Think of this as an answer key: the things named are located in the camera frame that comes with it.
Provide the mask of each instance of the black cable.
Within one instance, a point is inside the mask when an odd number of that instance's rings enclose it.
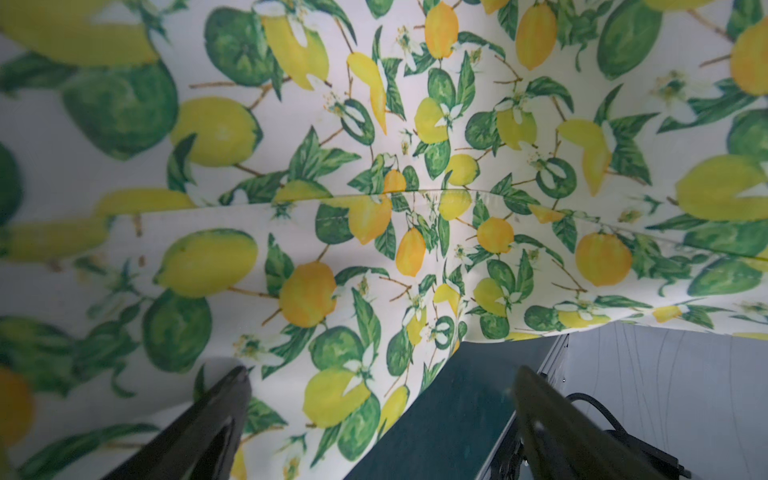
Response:
[[[598,409],[598,411],[603,414],[603,417],[605,417],[605,419],[608,420],[608,423],[614,427],[614,430],[617,432],[627,433],[627,430],[625,430],[619,421],[616,420],[614,414],[609,412],[608,409],[606,409],[602,403],[598,402],[595,397],[587,395],[586,393],[572,393],[565,397],[565,399],[571,403],[574,400],[584,400],[585,402],[592,404],[593,407]]]

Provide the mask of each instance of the yellow lemon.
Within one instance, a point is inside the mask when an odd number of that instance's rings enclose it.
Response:
[[[467,190],[444,190],[440,196],[438,211],[447,221],[459,218],[472,205],[472,195]]]
[[[331,198],[331,194],[322,185],[315,182],[307,180],[291,180],[277,191],[277,194],[275,194],[275,197],[272,199],[272,203],[284,204],[286,202],[315,200],[318,198]],[[340,204],[337,206],[347,208],[345,202],[340,201],[339,203]]]
[[[594,197],[600,192],[613,157],[608,150],[602,129],[589,120],[574,119],[561,123],[558,131],[565,140],[584,148],[581,168],[589,193]]]
[[[558,320],[569,329],[583,329],[588,326],[602,325],[611,321],[609,316],[594,315],[592,320],[581,318],[578,312],[558,312]]]
[[[662,306],[654,310],[654,316],[659,323],[666,323],[683,314],[683,310],[677,305]]]
[[[590,233],[576,246],[576,267],[595,286],[616,285],[632,268],[632,252],[613,234]]]
[[[422,341],[422,329],[427,325],[427,309],[423,308],[421,312],[421,319],[415,314],[411,321],[406,325],[406,333],[408,333],[408,341],[413,346],[417,346]]]
[[[259,247],[240,230],[214,228],[176,240],[163,255],[154,282],[188,298],[226,290],[253,269]]]
[[[507,335],[504,340],[509,340],[511,342],[517,342],[518,340],[530,340],[530,339],[537,339],[541,338],[541,335],[534,335],[533,333],[517,333],[512,332],[509,335]]]
[[[505,7],[509,3],[509,0],[480,0],[480,2],[485,10],[485,14],[490,15],[500,8]]]
[[[645,0],[645,5],[660,12],[678,12],[694,10],[712,2],[714,0]]]
[[[346,63],[352,73],[370,87],[373,116],[379,121],[382,131],[386,135],[386,92],[379,73],[379,66],[369,56],[362,53],[349,54]]]
[[[757,257],[743,258],[741,261],[751,266],[755,270],[768,273],[768,248],[758,253]]]
[[[266,43],[272,48],[277,63],[304,90],[314,90],[307,75],[320,80],[328,78],[328,54],[320,36],[304,28],[306,47],[293,36],[288,17],[261,17]]]
[[[448,305],[451,306],[451,310],[453,310],[453,315],[458,316],[458,301],[460,299],[461,296],[456,290],[443,283],[441,286],[437,287],[437,290],[435,290],[435,297],[432,301],[435,303],[448,302]]]
[[[235,452],[235,459],[232,462],[232,470],[230,470],[230,478],[235,480],[248,480],[248,471],[245,468],[245,454],[243,453],[243,446],[241,445],[237,452]]]
[[[302,410],[318,428],[329,429],[340,424],[371,396],[365,383],[344,395],[354,377],[354,372],[331,367],[312,377],[306,385]]]
[[[20,442],[35,420],[35,400],[24,377],[0,366],[0,447]]]
[[[156,62],[159,57],[143,25],[96,22],[114,0],[4,0],[0,31],[53,61],[81,67]]]
[[[382,416],[379,419],[379,427],[376,429],[379,435],[387,433],[392,428],[392,425],[395,425],[395,422],[402,416],[408,405],[410,394],[410,390],[405,385],[398,387],[392,392],[392,396],[389,397],[382,407]]]
[[[512,150],[521,150],[520,142],[522,141],[531,145],[536,144],[536,119],[533,118],[532,113],[527,111],[520,113],[522,115],[522,122],[518,123],[511,108],[496,112],[498,136]]]
[[[397,270],[406,276],[416,276],[422,269],[426,251],[426,243],[421,233],[416,228],[408,230],[397,247],[395,256]]]
[[[744,30],[730,53],[730,76],[751,95],[768,94],[768,18]]]
[[[310,328],[336,309],[336,279],[324,263],[299,265],[280,289],[278,303],[283,316],[295,326]]]
[[[449,160],[445,174],[447,175],[448,172],[451,172],[448,183],[456,187],[464,187],[475,181],[480,172],[480,167],[478,167],[478,161],[472,158],[471,155],[458,154]]]
[[[11,262],[50,262],[98,247],[109,237],[103,218],[21,223],[0,230],[2,257]]]
[[[541,205],[528,204],[528,208],[531,209],[539,223],[559,222],[565,218],[565,214]]]
[[[349,199],[349,231],[366,245],[386,231],[392,219],[392,201],[379,195],[376,203],[371,197]]]
[[[768,333],[734,333],[733,336],[740,336],[745,339],[768,341]]]
[[[546,3],[530,7],[520,20],[515,49],[528,70],[545,62],[558,40],[558,20]]]
[[[406,176],[397,170],[390,170],[384,177],[384,193],[393,194],[395,192],[406,191]]]
[[[676,183],[677,202],[685,213],[704,220],[763,220],[768,218],[768,197],[742,193],[767,181],[753,158],[718,155],[691,168]]]
[[[475,301],[486,312],[493,313],[502,318],[507,318],[506,305],[496,301],[504,296],[504,292],[495,280],[492,278],[484,278],[480,280],[472,293],[475,295]]]
[[[442,109],[437,101],[430,97],[422,100],[416,108],[416,133],[425,144],[438,144],[448,140],[448,126],[436,127],[435,124],[442,118]]]
[[[440,2],[429,11],[424,22],[424,36],[429,54],[437,59],[451,56],[458,41],[458,17],[453,8]]]
[[[478,228],[478,243],[488,252],[507,253],[514,241],[515,229],[503,218],[491,217]]]
[[[181,104],[170,141],[175,146],[191,134],[197,136],[188,158],[204,167],[230,167],[246,160],[263,136],[250,111],[224,97],[195,98]]]
[[[94,215],[109,217],[195,207],[183,192],[166,188],[128,188],[104,195],[96,205]]]

